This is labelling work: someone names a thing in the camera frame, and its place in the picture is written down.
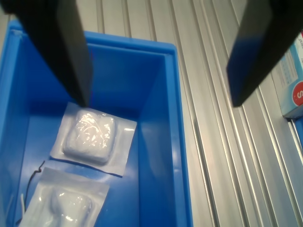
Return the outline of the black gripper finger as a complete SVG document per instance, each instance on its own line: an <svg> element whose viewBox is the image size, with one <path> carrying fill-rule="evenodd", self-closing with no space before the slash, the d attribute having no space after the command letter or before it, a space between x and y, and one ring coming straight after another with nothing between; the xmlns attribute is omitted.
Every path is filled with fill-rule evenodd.
<svg viewBox="0 0 303 227"><path fill-rule="evenodd" d="M67 93L89 105L92 61L74 0L2 0L14 14Z"/></svg>
<svg viewBox="0 0 303 227"><path fill-rule="evenodd" d="M254 92L303 28L301 0L249 0L228 60L232 105Z"/></svg>

